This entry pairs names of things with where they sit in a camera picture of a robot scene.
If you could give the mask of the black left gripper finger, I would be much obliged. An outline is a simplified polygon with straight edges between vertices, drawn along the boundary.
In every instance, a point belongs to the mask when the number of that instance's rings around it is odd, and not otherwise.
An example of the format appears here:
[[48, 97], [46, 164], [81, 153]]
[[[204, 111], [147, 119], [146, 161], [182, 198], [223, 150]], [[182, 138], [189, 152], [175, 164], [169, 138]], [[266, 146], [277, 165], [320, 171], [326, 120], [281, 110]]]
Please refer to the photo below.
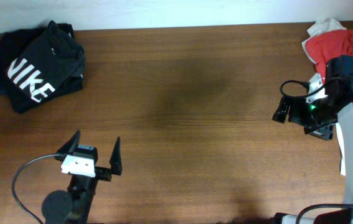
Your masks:
[[57, 154], [60, 155], [67, 155], [67, 154], [73, 154], [75, 149], [78, 146], [78, 143], [80, 141], [80, 135], [81, 132], [80, 130], [77, 130], [74, 135], [71, 137], [70, 140], [68, 140], [58, 151]]
[[122, 175], [122, 159], [121, 159], [121, 139], [116, 139], [114, 149], [112, 150], [111, 158], [109, 160], [111, 165], [112, 175]]

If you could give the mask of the dark green t-shirt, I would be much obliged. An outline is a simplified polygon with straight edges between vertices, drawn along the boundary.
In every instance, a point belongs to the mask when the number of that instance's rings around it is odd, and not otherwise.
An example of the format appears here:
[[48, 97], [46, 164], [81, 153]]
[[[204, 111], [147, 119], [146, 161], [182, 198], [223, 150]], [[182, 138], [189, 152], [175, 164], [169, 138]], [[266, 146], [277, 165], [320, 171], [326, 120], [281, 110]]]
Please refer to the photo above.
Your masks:
[[73, 75], [85, 70], [85, 51], [55, 21], [14, 59], [6, 77], [36, 103], [48, 98]]

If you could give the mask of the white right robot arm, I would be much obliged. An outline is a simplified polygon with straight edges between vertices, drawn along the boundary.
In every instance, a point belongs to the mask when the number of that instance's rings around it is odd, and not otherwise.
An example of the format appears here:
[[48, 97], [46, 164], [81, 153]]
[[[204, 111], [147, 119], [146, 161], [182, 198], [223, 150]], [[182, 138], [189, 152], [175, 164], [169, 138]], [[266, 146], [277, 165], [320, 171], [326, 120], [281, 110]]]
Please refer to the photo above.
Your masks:
[[353, 56], [341, 55], [326, 64], [323, 84], [301, 82], [306, 95], [283, 93], [272, 119], [289, 121], [304, 128], [305, 134], [331, 140], [339, 131], [341, 171], [346, 183], [342, 203], [321, 203], [302, 209], [297, 215], [277, 213], [274, 223], [353, 223]]

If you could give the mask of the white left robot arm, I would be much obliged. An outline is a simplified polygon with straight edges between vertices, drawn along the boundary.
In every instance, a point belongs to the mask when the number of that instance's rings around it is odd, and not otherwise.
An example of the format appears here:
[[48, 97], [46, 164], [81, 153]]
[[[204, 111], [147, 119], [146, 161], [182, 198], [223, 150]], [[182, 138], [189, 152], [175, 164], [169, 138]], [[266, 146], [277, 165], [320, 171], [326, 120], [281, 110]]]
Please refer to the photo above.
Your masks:
[[71, 176], [66, 190], [48, 194], [42, 203], [45, 223], [86, 223], [96, 194], [98, 182], [110, 182], [112, 176], [122, 174], [121, 139], [117, 138], [109, 167], [97, 166], [98, 150], [79, 143], [77, 131], [58, 151], [61, 173]]

